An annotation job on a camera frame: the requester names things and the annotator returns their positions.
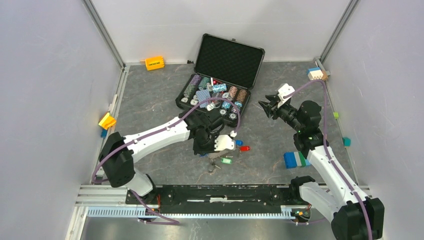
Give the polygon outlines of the red keyring with key bunch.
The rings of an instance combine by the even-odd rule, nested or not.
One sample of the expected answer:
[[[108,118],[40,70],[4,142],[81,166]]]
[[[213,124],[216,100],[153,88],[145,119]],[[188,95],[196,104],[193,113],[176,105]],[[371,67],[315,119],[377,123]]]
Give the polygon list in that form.
[[[208,158],[208,173],[213,173],[215,169],[221,169],[219,164],[232,164],[234,158],[239,157],[243,152],[248,152],[251,150],[251,147],[245,145],[242,140],[235,140],[234,144],[234,149],[225,149],[219,152],[205,153],[201,155],[201,157]]]

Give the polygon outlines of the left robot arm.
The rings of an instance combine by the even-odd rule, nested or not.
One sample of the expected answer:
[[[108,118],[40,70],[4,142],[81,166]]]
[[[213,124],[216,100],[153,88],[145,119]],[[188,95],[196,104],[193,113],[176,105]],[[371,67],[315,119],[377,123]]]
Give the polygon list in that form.
[[[113,188],[126,187],[135,191],[145,204],[151,204],[157,198],[157,190],[148,174],[135,168],[135,163],[169,145],[190,139],[193,140],[194,154],[213,153],[224,126],[218,113],[186,111],[144,132],[125,136],[113,132],[106,138],[95,169],[102,169],[105,177],[94,177],[92,181],[96,184],[107,182]]]

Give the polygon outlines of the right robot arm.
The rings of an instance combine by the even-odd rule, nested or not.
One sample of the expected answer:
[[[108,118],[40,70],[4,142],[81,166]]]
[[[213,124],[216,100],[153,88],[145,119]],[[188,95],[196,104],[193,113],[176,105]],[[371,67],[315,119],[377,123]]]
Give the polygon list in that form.
[[[366,194],[337,161],[326,136],[320,130],[321,106],[311,100],[295,108],[290,101],[266,95],[259,101],[268,118],[282,119],[296,131],[294,145],[317,170],[329,192],[311,176],[290,182],[289,199],[311,204],[330,223],[337,240],[379,240],[383,236],[385,207],[379,198]]]

